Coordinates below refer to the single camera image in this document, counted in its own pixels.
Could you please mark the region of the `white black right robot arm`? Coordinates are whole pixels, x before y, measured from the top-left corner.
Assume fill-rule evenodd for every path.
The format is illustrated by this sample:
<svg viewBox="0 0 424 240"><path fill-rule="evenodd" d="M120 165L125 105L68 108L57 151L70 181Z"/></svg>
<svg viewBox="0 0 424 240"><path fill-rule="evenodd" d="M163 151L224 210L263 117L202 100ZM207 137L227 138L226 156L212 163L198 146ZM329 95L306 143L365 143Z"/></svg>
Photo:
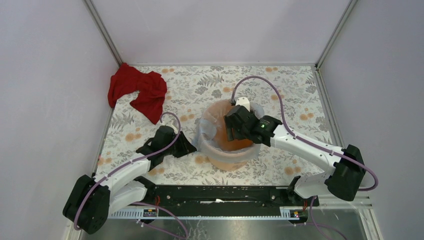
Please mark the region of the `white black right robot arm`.
<svg viewBox="0 0 424 240"><path fill-rule="evenodd" d="M362 154L356 146L350 144L342 148L303 134L291 134L279 119L268 115L258 118L241 105L235 106L223 119L229 141L247 139L288 151L323 170L291 181L286 193L291 205L299 206L306 199L325 194L347 202L355 199L366 173Z"/></svg>

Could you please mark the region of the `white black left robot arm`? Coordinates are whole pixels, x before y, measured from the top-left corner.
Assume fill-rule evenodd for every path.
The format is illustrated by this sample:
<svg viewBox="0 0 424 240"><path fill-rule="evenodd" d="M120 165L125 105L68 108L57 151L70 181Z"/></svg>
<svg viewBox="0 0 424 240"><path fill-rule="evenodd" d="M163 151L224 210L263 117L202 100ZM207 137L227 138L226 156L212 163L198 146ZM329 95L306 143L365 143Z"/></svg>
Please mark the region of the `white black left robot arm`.
<svg viewBox="0 0 424 240"><path fill-rule="evenodd" d="M196 151L182 131L160 126L154 137L135 151L134 159L104 175L79 177L62 214L73 222L75 230L93 234L120 209L139 202L148 206L157 200L156 185L143 174L161 164L166 156L181 158Z"/></svg>

